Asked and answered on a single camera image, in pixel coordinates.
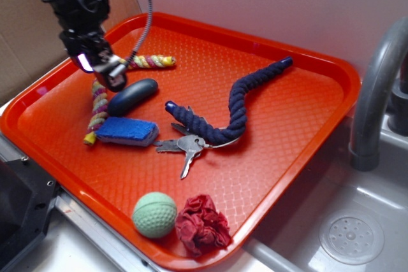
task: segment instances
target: sink drain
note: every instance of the sink drain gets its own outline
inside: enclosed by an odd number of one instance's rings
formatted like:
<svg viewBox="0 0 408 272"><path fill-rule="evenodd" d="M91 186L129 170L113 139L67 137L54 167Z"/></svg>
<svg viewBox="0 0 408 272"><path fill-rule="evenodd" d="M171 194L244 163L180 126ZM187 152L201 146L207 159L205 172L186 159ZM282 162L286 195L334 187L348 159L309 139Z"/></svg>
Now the sink drain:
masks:
<svg viewBox="0 0 408 272"><path fill-rule="evenodd" d="M384 233L372 217L359 211L336 211L323 220L320 242L324 250L344 264L365 264L383 249Z"/></svg>

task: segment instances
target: tray rim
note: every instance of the tray rim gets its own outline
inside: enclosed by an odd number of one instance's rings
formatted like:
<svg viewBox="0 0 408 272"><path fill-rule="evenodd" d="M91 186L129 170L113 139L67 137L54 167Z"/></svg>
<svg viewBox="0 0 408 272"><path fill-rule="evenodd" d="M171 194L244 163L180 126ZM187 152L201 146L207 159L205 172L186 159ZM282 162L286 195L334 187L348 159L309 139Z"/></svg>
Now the tray rim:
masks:
<svg viewBox="0 0 408 272"><path fill-rule="evenodd" d="M115 43L129 31L143 27L146 18L146 14L141 14L124 20L106 34L107 40L111 44ZM187 271L209 268L217 262L226 259L233 253L233 251L244 243L245 239L248 238L254 228L261 222L258 216L261 215L263 218L268 211L272 209L274 202L276 202L279 196L289 187L290 183L300 173L303 166L324 143L325 139L340 121L347 115L349 109L353 106L358 97L361 84L360 77L354 68L344 60L186 18L176 17L165 13L154 13L153 26L177 31L202 40L216 42L220 45L234 48L235 50L244 52L250 50L251 54L269 59L276 59L278 57L283 58L288 55L292 56L294 63L296 63L296 67L308 70L308 66L313 66L311 71L335 80L342 87L344 92L344 98L341 104L321 126L311 142L302 150L290 167L288 167L284 175L279 179L275 186L273 186L271 192L264 197L264 199L258 204L257 208L249 215L248 219L238 228L233 236L233 241L225 249L206 254L198 259L193 259L190 257L174 257L169 252L158 252L157 247L148 243L149 240L145 240L146 243L144 243L144 246L142 247L140 247L140 245L135 245L135 247L140 249L144 254L149 254L149 258L151 258L156 264L167 269ZM270 57L271 49L273 49L273 58ZM310 63L313 62L320 65L311 65ZM40 153L39 148L34 143L30 142L28 136L19 131L17 127L18 120L15 119L19 118L30 105L41 98L43 94L40 94L40 89L44 87L45 83L47 84L46 89L50 90L77 70L78 68L70 59L65 60L51 70L51 72L21 92L6 107L3 115L0 117L0 130L3 134L14 144L18 144L18 147L23 152L34 158L34 160L44 167L44 169L54 169L55 165L58 165L59 163L51 156L43 156L44 154ZM121 218L117 218L112 210L107 209L112 207L108 201L104 200L101 196L98 196L98 194L86 186L86 184L78 185L78 182L74 183L73 177L65 174L65 171L63 170L64 167L62 166L58 171L61 185L72 192L81 202L83 202L84 205L89 207L106 223L110 225L114 224L115 226L112 227L121 233L121 235L132 235L132 232L134 231L133 227Z"/></svg>

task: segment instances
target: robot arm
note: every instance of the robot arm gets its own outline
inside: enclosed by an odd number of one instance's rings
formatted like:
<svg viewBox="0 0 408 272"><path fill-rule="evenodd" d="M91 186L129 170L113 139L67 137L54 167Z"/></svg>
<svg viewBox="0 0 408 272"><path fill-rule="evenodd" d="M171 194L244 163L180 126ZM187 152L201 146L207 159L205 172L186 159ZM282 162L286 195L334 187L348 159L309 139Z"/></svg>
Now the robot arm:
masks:
<svg viewBox="0 0 408 272"><path fill-rule="evenodd" d="M113 54L101 24L108 18L109 0L42 0L50 3L63 28L59 37L73 62L86 73L95 73L113 92L126 85L126 66Z"/></svg>

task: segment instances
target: multicolored rope toy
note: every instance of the multicolored rope toy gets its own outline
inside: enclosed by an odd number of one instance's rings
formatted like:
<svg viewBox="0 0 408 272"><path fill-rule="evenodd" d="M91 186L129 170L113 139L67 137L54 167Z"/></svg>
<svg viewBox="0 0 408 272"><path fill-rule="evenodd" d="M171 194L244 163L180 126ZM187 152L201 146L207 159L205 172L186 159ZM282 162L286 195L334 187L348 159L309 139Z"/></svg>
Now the multicolored rope toy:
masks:
<svg viewBox="0 0 408 272"><path fill-rule="evenodd" d="M87 134L84 138L84 143L86 145L92 146L96 141L97 131L108 118L108 94L106 93L106 88L100 84L97 79L92 83L92 97L94 99L92 118L88 125Z"/></svg>
<svg viewBox="0 0 408 272"><path fill-rule="evenodd" d="M129 69L156 69L168 68L176 64L174 57L163 55L136 55L129 63Z"/></svg>

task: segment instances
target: red cloth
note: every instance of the red cloth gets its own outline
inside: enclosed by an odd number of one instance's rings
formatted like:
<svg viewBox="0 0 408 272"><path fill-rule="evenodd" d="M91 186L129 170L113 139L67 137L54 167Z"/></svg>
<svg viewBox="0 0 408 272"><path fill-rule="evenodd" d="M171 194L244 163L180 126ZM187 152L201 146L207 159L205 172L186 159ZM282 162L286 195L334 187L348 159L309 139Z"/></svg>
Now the red cloth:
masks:
<svg viewBox="0 0 408 272"><path fill-rule="evenodd" d="M230 228L226 217L217 213L208 194L187 200L175 220L177 237L194 255L200 256L209 246L226 247L230 241Z"/></svg>

